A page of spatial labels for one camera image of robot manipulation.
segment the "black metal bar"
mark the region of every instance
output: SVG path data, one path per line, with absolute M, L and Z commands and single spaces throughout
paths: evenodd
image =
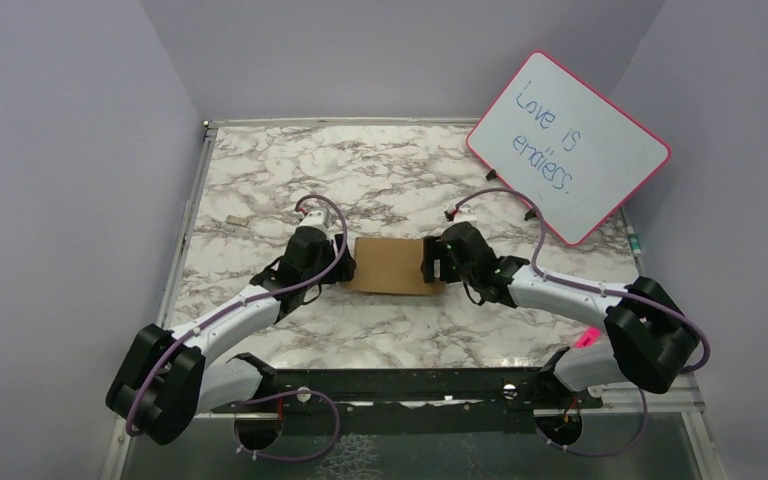
M 538 367 L 426 369 L 278 369 L 267 393 L 320 391 L 338 404 L 343 433 L 396 435 L 500 431 L 534 433 L 535 409 L 566 408 L 569 392 L 541 388 Z M 282 405 L 282 435 L 329 435 L 334 414 L 317 397 L 287 397 Z M 448 404 L 405 402 L 461 401 Z M 602 406 L 599 399 L 579 394 L 581 408 Z M 276 409 L 225 406 L 217 413 Z

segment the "screw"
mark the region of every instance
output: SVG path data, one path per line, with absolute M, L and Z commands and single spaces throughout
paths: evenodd
M 505 396 L 506 399 L 513 400 L 517 394 L 516 385 L 514 385 L 513 383 L 505 384 L 505 386 L 502 387 L 502 394 Z

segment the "gray floor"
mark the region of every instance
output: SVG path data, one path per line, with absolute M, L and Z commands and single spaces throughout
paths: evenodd
M 589 415 L 581 449 L 623 445 L 639 415 Z M 537 435 L 474 433 L 408 436 L 346 436 L 321 459 L 304 464 L 252 461 L 236 455 L 231 420 L 195 420 L 182 437 L 159 447 L 131 442 L 123 478 L 131 479 L 695 479 L 701 478 L 680 414 L 655 414 L 648 434 L 633 450 L 607 459 L 558 452 Z M 284 437 L 272 453 L 304 455 L 324 438 Z

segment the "small wooden block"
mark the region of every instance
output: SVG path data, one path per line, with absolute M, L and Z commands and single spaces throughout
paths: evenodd
M 245 227 L 246 225 L 249 224 L 249 219 L 248 218 L 243 218 L 243 217 L 237 217 L 237 216 L 234 216 L 234 215 L 228 215 L 225 218 L 225 223 L 227 223 L 228 225 L 236 225 L 238 227 Z

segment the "whiteboard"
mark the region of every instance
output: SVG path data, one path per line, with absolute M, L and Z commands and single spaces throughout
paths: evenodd
M 652 132 L 543 52 L 534 52 L 467 146 L 581 243 L 670 156 Z

